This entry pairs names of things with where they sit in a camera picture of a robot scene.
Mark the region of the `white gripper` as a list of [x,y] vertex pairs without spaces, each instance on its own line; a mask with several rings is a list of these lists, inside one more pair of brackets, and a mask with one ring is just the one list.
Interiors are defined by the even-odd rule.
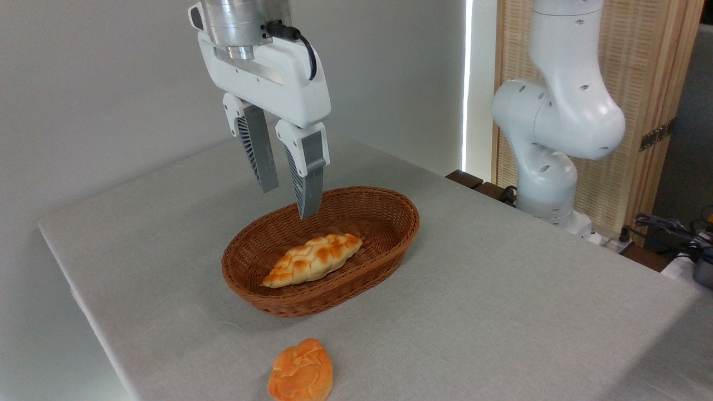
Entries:
[[283,119],[276,134],[287,152],[300,219],[317,213],[324,167],[330,163],[326,127],[320,123],[331,112],[321,62],[310,80],[310,59],[302,43],[275,38],[255,46],[252,60],[230,58],[202,31],[198,43],[212,81],[227,92],[222,103],[230,131],[241,141],[262,192],[279,186],[265,110]]

